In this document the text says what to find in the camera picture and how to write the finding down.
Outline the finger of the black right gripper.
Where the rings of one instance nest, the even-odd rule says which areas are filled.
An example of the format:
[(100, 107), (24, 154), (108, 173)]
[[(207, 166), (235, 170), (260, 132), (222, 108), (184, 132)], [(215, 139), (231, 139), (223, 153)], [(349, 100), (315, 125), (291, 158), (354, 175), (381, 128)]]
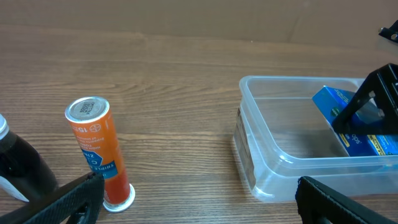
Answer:
[(371, 72), (331, 126), (341, 134), (397, 134), (397, 65)]

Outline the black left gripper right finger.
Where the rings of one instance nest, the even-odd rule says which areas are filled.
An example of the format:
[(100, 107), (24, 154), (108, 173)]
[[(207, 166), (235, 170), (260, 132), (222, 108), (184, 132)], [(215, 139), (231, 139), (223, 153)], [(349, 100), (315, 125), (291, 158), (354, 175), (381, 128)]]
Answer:
[(295, 200), (303, 224), (395, 224), (309, 176), (299, 178)]

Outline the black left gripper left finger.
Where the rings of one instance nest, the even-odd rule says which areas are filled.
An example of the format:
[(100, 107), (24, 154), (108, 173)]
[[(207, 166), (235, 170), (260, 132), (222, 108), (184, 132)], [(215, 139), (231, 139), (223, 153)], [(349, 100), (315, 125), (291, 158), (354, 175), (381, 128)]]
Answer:
[(1, 223), (95, 224), (104, 202), (104, 177), (89, 172), (44, 198), (1, 216)]

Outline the blue VapoDrops box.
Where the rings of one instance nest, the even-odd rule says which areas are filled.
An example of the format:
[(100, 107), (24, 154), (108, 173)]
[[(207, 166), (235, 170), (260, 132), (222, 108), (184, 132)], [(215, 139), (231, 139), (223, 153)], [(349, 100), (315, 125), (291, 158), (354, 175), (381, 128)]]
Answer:
[[(312, 100), (328, 124), (340, 114), (350, 102), (354, 93), (324, 86)], [(354, 124), (370, 124), (377, 121), (376, 104), (371, 100), (359, 109), (352, 120)], [(349, 156), (388, 156), (397, 154), (396, 135), (337, 134), (341, 145)]]

